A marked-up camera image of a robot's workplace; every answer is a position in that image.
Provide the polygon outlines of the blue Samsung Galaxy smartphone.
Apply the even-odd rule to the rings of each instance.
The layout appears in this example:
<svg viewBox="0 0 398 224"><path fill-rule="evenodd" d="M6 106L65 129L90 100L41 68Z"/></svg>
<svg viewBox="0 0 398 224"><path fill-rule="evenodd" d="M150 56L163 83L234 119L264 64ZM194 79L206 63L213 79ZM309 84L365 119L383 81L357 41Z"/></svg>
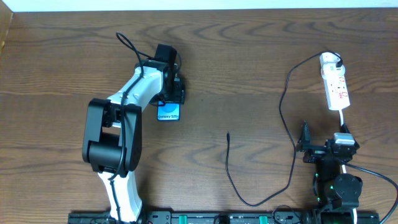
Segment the blue Samsung Galaxy smartphone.
<svg viewBox="0 0 398 224"><path fill-rule="evenodd" d="M180 119L180 105L159 101L157 119L159 121L178 121Z"/></svg>

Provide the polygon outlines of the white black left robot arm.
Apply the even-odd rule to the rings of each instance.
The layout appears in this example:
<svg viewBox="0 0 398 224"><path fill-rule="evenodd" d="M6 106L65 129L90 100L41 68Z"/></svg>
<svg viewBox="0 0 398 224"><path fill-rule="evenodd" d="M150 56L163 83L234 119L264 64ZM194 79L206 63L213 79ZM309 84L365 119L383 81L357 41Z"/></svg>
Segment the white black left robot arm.
<svg viewBox="0 0 398 224"><path fill-rule="evenodd" d="M143 203L135 170L142 152L142 112L152 102L182 104L182 63L147 59L115 94L89 102L82 158L103 181L116 223L138 223Z"/></svg>

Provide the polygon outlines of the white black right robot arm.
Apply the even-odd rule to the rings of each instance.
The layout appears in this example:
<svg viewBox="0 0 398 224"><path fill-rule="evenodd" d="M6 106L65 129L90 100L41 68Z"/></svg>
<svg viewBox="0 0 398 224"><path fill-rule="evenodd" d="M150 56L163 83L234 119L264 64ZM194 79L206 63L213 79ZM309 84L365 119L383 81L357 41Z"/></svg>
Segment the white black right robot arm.
<svg viewBox="0 0 398 224"><path fill-rule="evenodd" d="M313 223L357 223L359 197L363 181L347 173L345 164L353 159L359 144L345 124L327 139L322 146L311 143L308 124L304 122L297 143L297 150L303 152L303 162L315 164L313 192L318 199L318 208L306 218Z"/></svg>

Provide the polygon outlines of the white charger adapter plug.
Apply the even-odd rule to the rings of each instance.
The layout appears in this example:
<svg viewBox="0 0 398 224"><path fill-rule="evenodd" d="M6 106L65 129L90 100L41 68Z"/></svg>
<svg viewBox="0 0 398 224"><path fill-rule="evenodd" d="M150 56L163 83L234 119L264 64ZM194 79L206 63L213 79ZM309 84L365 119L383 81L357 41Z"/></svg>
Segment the white charger adapter plug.
<svg viewBox="0 0 398 224"><path fill-rule="evenodd" d="M337 67L336 63L324 63L321 65L321 76L324 80L343 77L345 75L345 66Z"/></svg>

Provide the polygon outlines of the white power strip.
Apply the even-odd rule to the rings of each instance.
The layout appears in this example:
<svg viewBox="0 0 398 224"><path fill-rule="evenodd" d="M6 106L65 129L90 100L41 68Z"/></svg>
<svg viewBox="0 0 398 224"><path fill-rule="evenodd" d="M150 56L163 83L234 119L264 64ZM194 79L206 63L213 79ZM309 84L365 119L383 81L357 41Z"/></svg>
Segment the white power strip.
<svg viewBox="0 0 398 224"><path fill-rule="evenodd" d="M320 56L320 66L324 63L330 62L336 63L337 67L341 67L343 65L343 61L338 54L333 54L331 52L322 53ZM326 100L330 110L339 111L350 106L345 76L328 80L323 79L323 81Z"/></svg>

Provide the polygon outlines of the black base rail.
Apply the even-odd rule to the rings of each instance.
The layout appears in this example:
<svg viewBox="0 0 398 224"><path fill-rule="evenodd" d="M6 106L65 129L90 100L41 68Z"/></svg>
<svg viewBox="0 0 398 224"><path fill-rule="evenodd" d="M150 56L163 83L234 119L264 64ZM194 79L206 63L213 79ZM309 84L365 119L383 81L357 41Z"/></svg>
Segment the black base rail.
<svg viewBox="0 0 398 224"><path fill-rule="evenodd" d="M376 213L358 213L357 223L379 223ZM109 212L104 213L70 213L67 223L94 224L94 223L119 223L111 217ZM173 213L168 211L147 212L140 215L136 222L139 224L296 224L296 223L353 223L350 212L331 213L323 212L317 218L313 212L301 214L297 212L276 211L274 213Z"/></svg>

